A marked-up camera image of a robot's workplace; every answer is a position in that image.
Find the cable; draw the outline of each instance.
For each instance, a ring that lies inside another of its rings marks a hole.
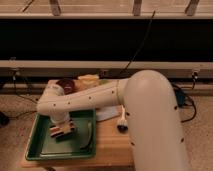
[[[16,120],[16,119],[19,119],[21,116],[23,115],[26,115],[26,114],[33,114],[35,113],[36,111],[26,111],[26,112],[22,112],[22,113],[19,113],[18,115],[16,116],[7,116],[9,119],[12,119],[12,120]]]
[[[123,69],[118,73],[118,75],[115,76],[115,78],[119,78],[119,77],[121,76],[121,74],[123,74],[123,73],[128,69],[128,67],[130,66],[130,64],[135,60],[135,58],[137,57],[137,55],[138,55],[138,54],[140,53],[140,51],[143,49],[143,47],[144,47],[144,45],[145,45],[145,43],[146,43],[146,40],[147,40],[147,38],[148,38],[148,36],[149,36],[149,32],[150,32],[150,30],[151,30],[152,20],[153,20],[154,16],[155,16],[155,11],[153,11],[152,16],[151,16],[151,18],[150,18],[150,20],[149,20],[149,24],[148,24],[148,26],[147,26],[146,33],[145,33],[145,36],[144,36],[144,38],[143,38],[143,41],[141,42],[140,46],[138,47],[138,49],[136,50],[134,56],[133,56],[132,59],[128,62],[128,64],[126,65],[126,67],[123,68]]]
[[[37,102],[34,101],[33,99],[27,98],[27,97],[24,97],[24,96],[18,94],[17,88],[16,88],[16,72],[14,72],[14,74],[13,74],[13,87],[14,87],[14,92],[15,92],[15,94],[16,94],[18,97],[21,97],[21,98],[23,98],[23,99],[29,100],[29,101],[31,101],[31,102],[37,104]]]
[[[191,118],[182,120],[181,121],[182,123],[189,122],[189,121],[193,120],[196,117],[196,115],[197,115],[197,108],[196,108],[196,105],[194,103],[194,100],[192,100],[188,95],[186,97],[188,98],[187,100],[191,103],[191,105],[186,104],[186,106],[192,106],[193,109],[194,109],[194,113],[193,113]]]
[[[193,89],[195,88],[195,84],[196,84],[196,79],[193,78],[193,79],[192,79],[192,86],[191,86],[191,87],[185,86],[185,87],[180,87],[180,88],[181,88],[181,89],[191,89],[191,90],[193,90]]]
[[[174,89],[177,89],[177,90],[180,90],[180,91],[183,92],[182,88],[179,87],[178,85],[172,83],[172,86],[173,86]],[[197,107],[196,107],[196,105],[195,105],[194,100],[193,100],[188,94],[186,94],[185,92],[183,92],[183,94],[184,94],[185,97],[186,97],[185,102],[188,101],[188,102],[191,103],[191,104],[184,103],[184,106],[192,106],[193,109],[194,109],[194,113],[193,113],[193,115],[192,115],[191,118],[188,118],[188,119],[185,119],[185,120],[182,120],[182,121],[181,121],[182,123],[185,123],[185,122],[189,122],[189,121],[193,120],[193,119],[196,117],[196,115],[197,115]]]

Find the green tray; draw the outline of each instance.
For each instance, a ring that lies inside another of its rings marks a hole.
[[[37,115],[26,152],[26,160],[90,158],[96,152],[95,110],[70,112],[77,130],[58,138],[51,138],[48,116]]]

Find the brown object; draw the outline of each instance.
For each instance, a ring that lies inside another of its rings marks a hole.
[[[64,89],[65,94],[71,94],[75,92],[75,83],[70,78],[62,78],[57,81],[56,84],[60,85]]]

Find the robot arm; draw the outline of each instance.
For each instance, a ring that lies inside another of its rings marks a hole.
[[[37,110],[54,123],[66,122],[68,112],[123,104],[137,171],[188,171],[188,159],[174,91],[155,71],[140,71],[71,95],[57,85],[47,87]]]
[[[59,85],[50,84],[38,101],[37,111],[50,116],[54,124],[68,122],[70,111],[122,104],[127,81],[117,80],[70,95],[64,95]]]

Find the black wall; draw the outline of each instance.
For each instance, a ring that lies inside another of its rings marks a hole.
[[[0,59],[130,60],[149,20],[0,20]],[[153,20],[138,61],[213,61],[213,20]]]

